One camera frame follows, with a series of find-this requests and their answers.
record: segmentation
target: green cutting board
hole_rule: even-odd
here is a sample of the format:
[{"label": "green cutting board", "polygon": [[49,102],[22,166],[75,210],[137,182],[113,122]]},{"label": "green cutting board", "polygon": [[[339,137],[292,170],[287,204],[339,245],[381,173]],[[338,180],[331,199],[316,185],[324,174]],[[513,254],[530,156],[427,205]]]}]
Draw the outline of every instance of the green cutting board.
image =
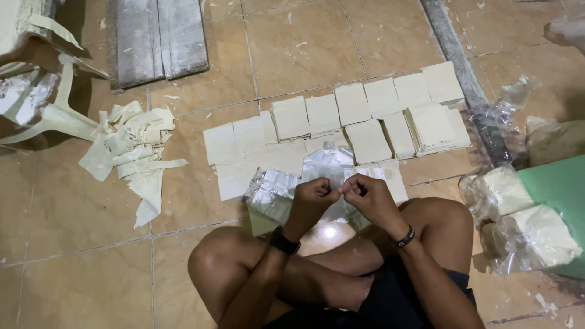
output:
[{"label": "green cutting board", "polygon": [[[585,155],[520,170],[518,175],[536,204],[562,214],[571,236],[585,249]],[[585,279],[585,251],[551,272]]]}]

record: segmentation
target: dark shorts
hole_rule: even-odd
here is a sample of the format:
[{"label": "dark shorts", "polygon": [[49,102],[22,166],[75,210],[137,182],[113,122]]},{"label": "dark shorts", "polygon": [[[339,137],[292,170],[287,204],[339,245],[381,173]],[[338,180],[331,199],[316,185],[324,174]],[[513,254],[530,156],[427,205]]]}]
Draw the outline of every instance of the dark shorts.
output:
[{"label": "dark shorts", "polygon": [[[467,288],[469,275],[444,270],[475,306]],[[283,328],[432,328],[400,257],[388,258],[376,272],[370,293],[358,312],[337,309],[295,309],[268,323],[264,329]]]}]

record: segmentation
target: hand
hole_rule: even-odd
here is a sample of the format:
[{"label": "hand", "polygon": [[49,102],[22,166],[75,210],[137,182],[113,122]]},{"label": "hand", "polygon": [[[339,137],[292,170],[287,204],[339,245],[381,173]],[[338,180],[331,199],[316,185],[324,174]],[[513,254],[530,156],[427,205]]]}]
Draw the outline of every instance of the hand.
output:
[{"label": "hand", "polygon": [[399,241],[408,234],[409,227],[400,216],[384,180],[355,174],[343,184],[343,197],[372,224],[388,232],[393,240]]},{"label": "hand", "polygon": [[297,185],[283,235],[289,241],[297,243],[340,197],[341,192],[332,191],[327,178],[317,178]]}]

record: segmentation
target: tiled floor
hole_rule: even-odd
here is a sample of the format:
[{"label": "tiled floor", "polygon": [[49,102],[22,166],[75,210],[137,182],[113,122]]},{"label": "tiled floor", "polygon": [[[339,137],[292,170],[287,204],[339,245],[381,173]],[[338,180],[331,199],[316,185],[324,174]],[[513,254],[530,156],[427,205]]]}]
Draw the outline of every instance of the tiled floor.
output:
[{"label": "tiled floor", "polygon": [[[517,117],[521,129],[529,114],[585,118],[585,57],[542,37],[547,23],[578,2],[446,1],[490,101],[521,73],[542,80]],[[68,0],[57,15],[103,70],[106,3]],[[213,328],[188,279],[188,254],[217,227],[207,225],[249,229],[250,222],[238,201],[219,202],[202,131],[257,115],[289,94],[330,94],[334,85],[444,60],[417,0],[204,3],[209,71],[120,96],[104,80],[80,74],[74,83],[71,105],[92,119],[133,100],[176,114],[164,157],[189,164],[165,171],[163,213],[151,226],[132,229],[139,199],[115,172],[99,182],[77,164],[88,142],[47,133],[27,144],[37,151],[0,149],[0,328]],[[459,177],[479,164],[470,148],[403,161],[401,173],[410,197],[460,200]],[[320,223],[317,231],[325,228],[338,234],[327,241],[305,237],[301,254],[327,250],[353,234],[343,224]],[[574,328],[584,326],[584,284],[541,272],[482,273],[477,239],[473,263],[470,285],[489,328],[565,328],[569,316]],[[560,308],[558,316],[542,311],[537,293]]]}]

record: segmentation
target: black watch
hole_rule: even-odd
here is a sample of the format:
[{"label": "black watch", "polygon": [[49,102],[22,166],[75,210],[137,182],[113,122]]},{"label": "black watch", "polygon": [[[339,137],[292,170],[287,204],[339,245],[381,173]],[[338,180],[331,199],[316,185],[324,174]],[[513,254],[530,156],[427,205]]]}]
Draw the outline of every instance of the black watch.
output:
[{"label": "black watch", "polygon": [[276,249],[287,253],[289,255],[294,255],[297,253],[298,249],[301,247],[301,243],[294,243],[290,242],[284,235],[283,235],[283,227],[279,226],[274,229],[272,232],[272,237],[270,237],[271,246],[275,247]]}]

